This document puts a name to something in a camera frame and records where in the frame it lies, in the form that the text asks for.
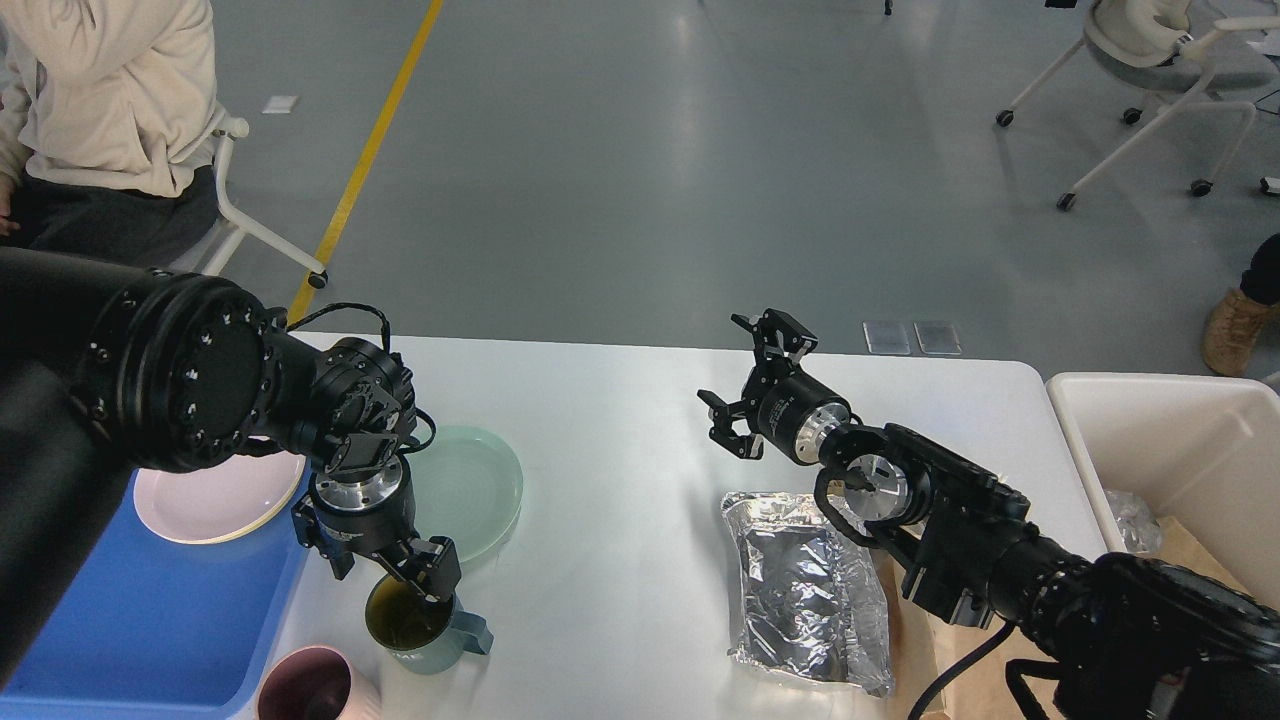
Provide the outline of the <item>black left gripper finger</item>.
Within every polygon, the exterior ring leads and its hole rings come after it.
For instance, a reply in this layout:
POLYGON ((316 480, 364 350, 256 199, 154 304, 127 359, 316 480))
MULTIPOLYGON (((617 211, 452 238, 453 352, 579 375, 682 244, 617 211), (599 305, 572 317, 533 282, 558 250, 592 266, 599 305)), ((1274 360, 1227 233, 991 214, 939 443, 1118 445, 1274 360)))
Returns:
POLYGON ((291 507, 291 520, 297 542, 305 548, 316 550, 332 569, 333 577, 342 582, 355 566, 355 555, 342 539, 335 539, 320 521, 311 498, 301 498, 291 507))
POLYGON ((462 578, 457 546, 447 536, 398 541, 379 550, 375 561, 433 603, 453 600, 462 578))

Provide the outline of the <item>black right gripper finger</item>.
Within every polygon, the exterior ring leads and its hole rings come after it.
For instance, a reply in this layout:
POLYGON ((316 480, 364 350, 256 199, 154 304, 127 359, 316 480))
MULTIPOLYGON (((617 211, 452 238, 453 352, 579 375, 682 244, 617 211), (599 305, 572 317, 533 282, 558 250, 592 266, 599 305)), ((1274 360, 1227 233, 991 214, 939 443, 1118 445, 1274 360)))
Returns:
POLYGON ((751 336, 755 369, 771 379, 791 377, 819 342, 792 315, 774 307, 767 307, 756 316, 735 313, 731 322, 751 336))
POLYGON ((739 421, 745 421, 748 419, 748 402, 737 401, 735 404, 727 404, 721 396, 710 389, 699 389, 698 398, 701 400, 708 409, 710 428, 707 432, 707 436, 712 442, 737 459, 762 459, 764 451, 763 436, 756 432, 740 434, 735 429, 739 421))

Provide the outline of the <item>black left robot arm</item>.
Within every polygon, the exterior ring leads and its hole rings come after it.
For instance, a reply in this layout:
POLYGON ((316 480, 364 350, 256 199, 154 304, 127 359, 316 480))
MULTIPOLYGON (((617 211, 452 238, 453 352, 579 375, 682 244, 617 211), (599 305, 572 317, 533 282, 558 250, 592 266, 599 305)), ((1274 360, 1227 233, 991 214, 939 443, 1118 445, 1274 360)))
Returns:
POLYGON ((137 469, 191 473, 288 451, 314 479, 296 520, 342 579, 369 559, 426 603, 462 571, 413 524, 422 450, 390 346, 317 350, 284 310, 215 275, 3 250, 3 679, 20 666, 137 469))

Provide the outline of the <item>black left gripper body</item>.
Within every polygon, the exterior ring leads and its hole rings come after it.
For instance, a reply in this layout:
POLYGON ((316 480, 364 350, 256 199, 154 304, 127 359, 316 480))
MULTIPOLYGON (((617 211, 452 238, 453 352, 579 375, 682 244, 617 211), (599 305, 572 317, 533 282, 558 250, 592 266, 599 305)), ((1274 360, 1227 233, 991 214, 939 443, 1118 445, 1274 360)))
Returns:
POLYGON ((410 466, 402 455, 392 456, 381 470, 361 482, 312 471, 305 498, 311 498, 328 533, 344 541, 355 557, 376 562, 379 550, 419 537, 410 466))

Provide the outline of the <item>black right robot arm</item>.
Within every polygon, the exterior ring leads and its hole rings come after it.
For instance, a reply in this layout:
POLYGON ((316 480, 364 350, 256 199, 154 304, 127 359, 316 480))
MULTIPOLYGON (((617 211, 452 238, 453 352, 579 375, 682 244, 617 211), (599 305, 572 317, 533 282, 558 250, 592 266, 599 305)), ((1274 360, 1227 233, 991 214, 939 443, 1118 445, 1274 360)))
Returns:
POLYGON ((1132 553, 1089 561, 1029 520, 1029 500, 996 474, 913 429, 865 424, 803 370, 817 337, 768 307, 733 315, 754 364, 735 402, 709 389, 708 436, 736 457, 772 445, 818 473, 822 516, 904 570, 902 597, 955 626, 995 635, 941 673, 910 717, 1020 632, 1043 660, 1005 665, 1027 719, 1046 717, 1029 678, 1051 680, 1066 719, 1275 719, 1277 612, 1188 568, 1132 553))

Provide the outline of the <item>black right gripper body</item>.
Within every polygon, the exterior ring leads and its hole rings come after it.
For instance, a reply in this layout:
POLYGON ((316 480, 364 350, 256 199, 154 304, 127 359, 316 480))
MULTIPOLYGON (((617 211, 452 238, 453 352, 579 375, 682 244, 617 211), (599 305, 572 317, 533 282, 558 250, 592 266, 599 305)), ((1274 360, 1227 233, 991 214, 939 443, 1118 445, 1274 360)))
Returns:
POLYGON ((804 370, 781 379, 754 370, 751 382, 751 432, 797 465, 818 464, 828 436, 852 423, 847 400, 804 370))

